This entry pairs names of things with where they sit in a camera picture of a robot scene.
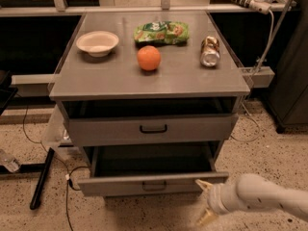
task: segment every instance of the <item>clear bottle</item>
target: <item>clear bottle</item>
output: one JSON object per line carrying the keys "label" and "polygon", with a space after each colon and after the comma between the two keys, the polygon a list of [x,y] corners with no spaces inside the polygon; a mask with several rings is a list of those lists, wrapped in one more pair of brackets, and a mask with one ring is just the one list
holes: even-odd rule
{"label": "clear bottle", "polygon": [[200,62],[206,66],[215,66],[219,63],[219,42],[217,38],[208,36],[201,43]]}
{"label": "clear bottle", "polygon": [[16,173],[20,170],[18,160],[13,155],[6,153],[3,149],[0,149],[0,164],[11,173]]}

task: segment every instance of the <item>speckled floor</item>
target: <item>speckled floor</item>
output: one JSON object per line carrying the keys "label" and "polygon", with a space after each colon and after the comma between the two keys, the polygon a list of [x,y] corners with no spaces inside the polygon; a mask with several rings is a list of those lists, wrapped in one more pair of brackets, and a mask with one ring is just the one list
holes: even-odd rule
{"label": "speckled floor", "polygon": [[[308,129],[275,132],[275,123],[258,100],[246,107],[252,121],[241,115],[232,138],[223,146],[216,166],[228,171],[232,183],[243,173],[257,173],[289,188],[308,191]],[[30,109],[25,131],[39,142],[52,109]],[[22,164],[44,162],[46,152],[39,143],[29,141],[23,132],[25,110],[7,110],[0,117],[1,148]],[[76,155],[65,162],[72,170],[85,164]],[[66,217],[65,166],[54,159],[41,197],[40,207],[32,211],[32,200],[39,179],[37,173],[0,178],[0,230],[70,230]],[[73,174],[73,181],[88,176],[85,168]],[[237,212],[197,227],[206,205],[206,195],[180,193],[152,196],[106,198],[84,197],[68,191],[68,212],[73,230],[308,230],[308,223],[281,211]]]}

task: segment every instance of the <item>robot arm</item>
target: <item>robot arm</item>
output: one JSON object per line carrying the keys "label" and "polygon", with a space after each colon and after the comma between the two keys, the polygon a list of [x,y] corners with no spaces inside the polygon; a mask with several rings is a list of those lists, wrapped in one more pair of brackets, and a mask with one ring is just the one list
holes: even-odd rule
{"label": "robot arm", "polygon": [[244,174],[235,184],[215,184],[196,180],[208,192],[210,209],[203,222],[212,216],[234,211],[260,211],[280,209],[308,221],[308,192],[285,189],[256,174]]}

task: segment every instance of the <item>white bowl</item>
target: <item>white bowl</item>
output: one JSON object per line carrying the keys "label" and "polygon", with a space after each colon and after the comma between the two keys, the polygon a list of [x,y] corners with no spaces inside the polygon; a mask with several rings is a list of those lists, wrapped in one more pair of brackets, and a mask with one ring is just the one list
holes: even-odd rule
{"label": "white bowl", "polygon": [[95,31],[80,36],[76,45],[93,57],[107,56],[118,44],[118,37],[110,32]]}

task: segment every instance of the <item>gray countertop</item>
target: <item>gray countertop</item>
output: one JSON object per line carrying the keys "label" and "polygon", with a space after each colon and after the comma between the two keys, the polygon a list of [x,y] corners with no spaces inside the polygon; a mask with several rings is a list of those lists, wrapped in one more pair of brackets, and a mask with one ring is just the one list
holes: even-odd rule
{"label": "gray countertop", "polygon": [[[159,68],[145,72],[137,62],[139,48],[133,32],[139,25],[159,20],[188,23],[190,39],[184,46],[158,47],[162,55]],[[80,51],[77,38],[91,31],[118,35],[118,46],[104,58]],[[200,44],[206,36],[220,41],[220,62],[216,67],[203,66],[199,61]],[[50,98],[69,101],[246,94],[249,88],[206,12],[128,12],[86,14]]]}

